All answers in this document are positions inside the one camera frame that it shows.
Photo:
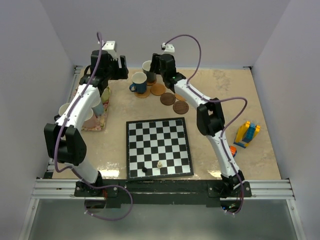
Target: black square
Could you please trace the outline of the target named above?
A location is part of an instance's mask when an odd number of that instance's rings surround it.
[[[169,159],[166,161],[166,165],[168,167],[173,167],[175,165],[175,161],[173,159]]]
[[[130,142],[129,143],[129,149],[136,149],[137,148],[137,143],[136,142]]]
[[[163,134],[164,133],[164,129],[162,127],[156,127],[156,133],[157,134]]]
[[[182,166],[175,166],[174,169],[175,169],[175,173],[176,174],[181,174],[182,173]]]
[[[188,160],[188,158],[182,158],[182,159],[181,159],[181,163],[182,163],[182,165],[189,165],[189,160]]]
[[[164,127],[169,127],[169,121],[163,121],[162,126]]]
[[[158,161],[152,161],[152,168],[156,169],[158,165]]]
[[[187,151],[187,146],[185,144],[179,145],[179,148],[180,148],[180,152]]]
[[[142,129],[142,123],[136,123],[135,124],[135,129]]]
[[[171,144],[172,144],[172,146],[173,146],[173,145],[179,145],[178,139],[176,139],[176,138],[171,139]]]
[[[170,127],[170,132],[171,133],[175,133],[177,131],[177,127],[176,126],[171,126]]]
[[[149,122],[149,128],[155,128],[155,127],[156,127],[156,122],[155,121]]]
[[[166,167],[160,168],[160,174],[161,175],[168,174],[168,169]]]
[[[136,163],[137,162],[137,156],[130,156],[130,163]]]
[[[151,154],[157,154],[158,153],[158,147],[157,146],[152,146],[151,147]]]
[[[138,135],[136,136],[136,141],[139,142],[139,141],[143,141],[144,140],[144,136],[143,135]]]
[[[175,125],[182,126],[182,121],[181,120],[175,120]]]
[[[157,134],[150,134],[150,140],[157,140]]]
[[[130,170],[130,178],[138,177],[138,170]]]
[[[166,160],[166,154],[165,153],[159,153],[159,160]]]
[[[172,153],[173,152],[172,146],[165,146],[165,152],[166,153]]]
[[[149,128],[144,128],[142,130],[143,134],[149,134],[150,133],[150,129]]]
[[[164,136],[164,139],[171,139],[170,132],[164,133],[163,136]]]
[[[178,138],[184,138],[184,137],[185,137],[185,133],[183,131],[179,131]]]
[[[165,140],[158,140],[158,147],[162,147],[165,145]]]
[[[138,162],[137,166],[138,166],[138,169],[143,169],[145,167],[145,163],[144,162]]]
[[[174,159],[179,159],[180,158],[180,152],[174,152],[173,153],[173,158]]]
[[[146,154],[146,155],[144,155],[144,161],[145,161],[145,162],[151,161],[151,154]]]
[[[134,135],[136,135],[136,130],[129,130],[129,135],[130,136],[134,136]]]
[[[150,141],[143,141],[144,148],[150,148]]]
[[[137,155],[143,155],[144,154],[144,149],[141,147],[141,148],[137,148],[136,149],[136,154]]]

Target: cup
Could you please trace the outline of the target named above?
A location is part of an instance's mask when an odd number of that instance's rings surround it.
[[[96,125],[97,125],[97,118],[94,114],[94,111],[90,108],[82,126],[87,129],[92,129]]]
[[[133,93],[144,94],[147,91],[147,75],[143,72],[136,72],[132,75],[132,84],[129,89]]]
[[[96,116],[101,116],[105,111],[100,97],[93,103],[91,108]]]
[[[145,61],[142,64],[142,70],[146,75],[146,81],[148,83],[154,83],[157,80],[157,75],[154,72],[150,72],[151,61]]]

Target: mug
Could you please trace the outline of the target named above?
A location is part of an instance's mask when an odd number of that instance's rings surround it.
[[[157,80],[157,75],[154,72],[150,72],[150,66],[152,61],[145,61],[142,64],[142,70],[144,74],[146,75],[146,81],[148,83],[154,83],[155,80]]]
[[[132,75],[132,84],[129,89],[133,93],[144,94],[147,91],[147,75],[143,72],[136,72]]]

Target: cork coaster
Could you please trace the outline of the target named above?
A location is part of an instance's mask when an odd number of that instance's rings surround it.
[[[147,87],[145,93],[139,94],[139,93],[136,93],[136,92],[135,92],[134,95],[135,95],[137,98],[145,99],[146,97],[148,97],[148,96],[150,95],[150,88]]]
[[[151,87],[151,93],[156,96],[160,96],[166,92],[166,87],[163,84],[156,83]]]
[[[160,101],[163,105],[170,106],[175,103],[176,97],[170,92],[165,92],[161,95]]]
[[[175,93],[174,96],[175,96],[175,98],[178,99],[179,101],[183,101],[183,102],[187,101],[184,97],[180,96],[180,95],[177,94],[177,93]]]
[[[153,84],[155,84],[157,82],[157,79],[155,79],[153,82],[146,82],[147,86],[152,86]]]
[[[186,114],[189,110],[189,105],[185,101],[177,101],[173,104],[173,110],[177,114]]]

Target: table surface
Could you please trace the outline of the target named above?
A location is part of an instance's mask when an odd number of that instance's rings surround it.
[[[186,77],[194,69],[179,69]],[[102,131],[82,131],[87,145],[87,157],[106,179],[126,179],[126,122],[150,119],[185,117],[194,176],[179,179],[210,180],[220,179],[220,167],[208,139],[201,135],[196,124],[196,110],[179,115],[173,107],[163,105],[160,97],[150,94],[137,98],[129,91],[131,76],[141,69],[129,69],[129,78],[110,80],[110,102],[106,125]],[[157,82],[163,83],[161,76]],[[229,145],[233,144],[239,126],[251,121],[261,126],[259,134],[246,149],[236,146],[235,161],[247,180],[281,179],[275,154],[271,145],[265,118],[261,109],[256,87],[248,69],[200,69],[190,81],[203,94],[212,98],[245,97],[248,105],[243,114],[226,130]],[[228,123],[244,105],[242,100],[222,103],[225,122]],[[70,170],[53,173],[54,179],[76,179]]]

